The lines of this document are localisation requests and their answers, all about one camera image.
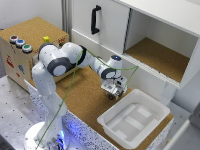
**green cable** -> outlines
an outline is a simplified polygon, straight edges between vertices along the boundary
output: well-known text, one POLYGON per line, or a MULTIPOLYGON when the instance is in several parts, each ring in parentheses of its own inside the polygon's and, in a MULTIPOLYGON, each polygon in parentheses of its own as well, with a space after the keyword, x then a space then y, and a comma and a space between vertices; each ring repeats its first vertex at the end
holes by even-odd
MULTIPOLYGON (((134 74, 134 73, 136 72, 136 70, 138 69, 138 66, 135 66, 135 67, 132 67, 132 68, 125 68, 125 69, 113 68, 113 67, 107 65, 105 62, 103 62, 101 59, 99 59, 99 58, 98 58, 96 55, 94 55, 91 51, 89 51, 89 50, 87 50, 87 51, 88 51, 92 56, 94 56, 95 58, 97 58, 101 63, 103 63, 104 65, 106 65, 106 66, 109 67, 109 68, 112 68, 112 69, 115 69, 115 70, 131 70, 131 69, 134 69, 134 68, 135 68, 135 70, 133 71, 133 73, 132 73, 131 76, 129 77, 129 79, 128 79, 128 81, 126 82, 126 85, 125 85, 125 87, 124 87, 123 89, 125 89, 125 88, 127 87, 128 82, 130 81, 130 79, 132 78, 133 74, 134 74)), ((82 55, 82 53, 83 53, 83 50, 79 53, 78 59, 77 59, 77 61, 76 61, 76 66, 75 66, 75 68, 77 68, 77 66, 78 66, 78 61, 79 61, 80 56, 82 55)), ((48 131, 48 129, 50 128, 51 124, 54 122, 54 120, 55 120, 56 117, 58 116, 58 113, 60 112, 60 109, 61 109, 63 103, 65 102, 65 99, 67 98, 67 95, 68 95, 68 93, 69 93, 69 91, 70 91, 70 89, 71 89, 71 86, 72 86, 72 84, 73 84, 73 80, 74 80, 75 73, 76 73, 76 69, 75 69, 74 72, 73 72, 72 80, 71 80, 70 85, 69 85, 69 87, 68 87, 68 89, 67 89, 67 92, 66 92, 66 94, 65 94, 65 97, 63 98, 62 103, 61 103, 61 105, 60 105, 60 107, 59 107, 59 109, 58 109, 56 115, 54 116, 53 120, 50 122, 49 126, 47 127, 47 129, 45 130, 44 134, 42 135, 42 138, 40 139, 40 141, 39 141, 39 143, 38 143, 38 145, 37 145, 37 147, 36 147, 36 150, 38 149, 40 143, 42 142, 42 139, 44 138, 44 136, 45 136, 46 132, 48 131)))
MULTIPOLYGON (((76 67, 78 66, 78 60, 79 60, 79 58, 80 58, 80 56, 81 56, 82 53, 83 53, 83 50, 79 53, 78 59, 77 59, 77 61, 76 61, 76 67)), ((65 94, 65 97, 63 98, 62 103, 61 103, 61 105, 60 105, 60 107, 59 107, 59 109, 58 109, 56 115, 54 116, 53 120, 50 122, 49 126, 47 127, 47 129, 45 130, 44 134, 42 135, 42 138, 40 139, 40 141, 39 141, 39 143, 38 143, 38 145, 37 145, 37 147, 36 147, 36 150, 38 149, 40 143, 42 142, 42 139, 44 138, 44 136, 45 136, 45 134, 47 133, 48 129, 50 128, 51 124, 53 123, 53 121, 54 121, 54 120, 56 119, 56 117, 58 116, 58 113, 60 112, 60 109, 61 109, 63 103, 65 102, 65 99, 67 98, 67 95, 68 95, 68 93, 69 93, 69 91, 70 91, 70 88, 71 88, 71 86, 72 86, 75 73, 76 73, 76 69, 74 70, 74 73, 73 73, 73 76, 72 76, 72 80, 71 80, 70 85, 69 85, 69 87, 68 87, 68 89, 67 89, 67 92, 66 92, 66 94, 65 94)))

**door handle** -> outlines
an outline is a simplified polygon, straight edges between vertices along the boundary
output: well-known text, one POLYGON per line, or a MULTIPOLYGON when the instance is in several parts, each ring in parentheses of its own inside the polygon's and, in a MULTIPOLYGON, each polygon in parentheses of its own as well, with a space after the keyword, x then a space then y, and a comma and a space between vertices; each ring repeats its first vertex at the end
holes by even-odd
POLYGON ((98 5, 96 5, 96 8, 92 10, 91 31, 93 35, 100 31, 99 29, 96 28, 96 12, 99 10, 101 10, 101 7, 98 5))

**brown box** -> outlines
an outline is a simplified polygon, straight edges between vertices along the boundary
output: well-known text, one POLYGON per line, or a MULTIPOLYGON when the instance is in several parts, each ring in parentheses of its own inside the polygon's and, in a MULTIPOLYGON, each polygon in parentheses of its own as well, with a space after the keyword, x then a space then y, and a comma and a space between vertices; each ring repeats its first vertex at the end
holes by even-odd
MULTIPOLYGON (((38 61, 38 49, 44 43, 43 37, 48 36, 50 42, 57 47, 69 41, 69 35, 61 29, 53 26, 47 21, 36 17, 5 30, 0 31, 0 50, 6 73, 24 89, 27 89, 24 79, 32 79, 32 67, 38 61), (33 51, 29 54, 23 53, 22 49, 10 44, 10 36, 17 35, 19 39, 25 40, 26 44, 32 46, 33 51)), ((67 74, 54 78, 59 81, 67 74)))

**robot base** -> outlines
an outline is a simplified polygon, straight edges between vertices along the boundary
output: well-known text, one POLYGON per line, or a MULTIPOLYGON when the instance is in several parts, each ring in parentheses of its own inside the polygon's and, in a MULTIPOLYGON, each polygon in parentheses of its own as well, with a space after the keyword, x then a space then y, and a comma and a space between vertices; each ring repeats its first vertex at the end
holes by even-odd
MULTIPOLYGON (((25 134, 24 138, 24 150, 35 150, 37 147, 37 143, 34 140, 34 137, 37 135, 39 130, 44 125, 44 122, 40 122, 32 126, 25 134)), ((49 148, 41 148, 38 147, 37 150, 49 150, 49 148)))

